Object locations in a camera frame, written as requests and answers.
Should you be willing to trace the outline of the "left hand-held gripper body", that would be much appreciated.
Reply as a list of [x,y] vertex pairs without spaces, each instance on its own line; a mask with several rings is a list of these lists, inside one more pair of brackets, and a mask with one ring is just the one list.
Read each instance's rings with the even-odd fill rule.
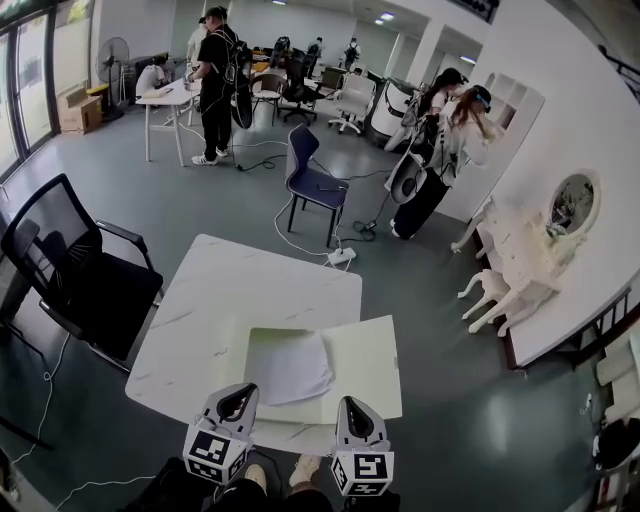
[[253,447],[259,388],[254,383],[228,386],[212,393],[183,447],[188,473],[216,485],[227,485],[244,467]]

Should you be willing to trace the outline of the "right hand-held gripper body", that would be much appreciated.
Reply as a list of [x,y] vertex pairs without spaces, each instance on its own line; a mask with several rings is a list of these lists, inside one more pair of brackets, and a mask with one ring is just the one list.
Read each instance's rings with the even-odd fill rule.
[[339,403],[330,466],[342,496],[382,496],[394,477],[395,454],[384,419],[366,403]]

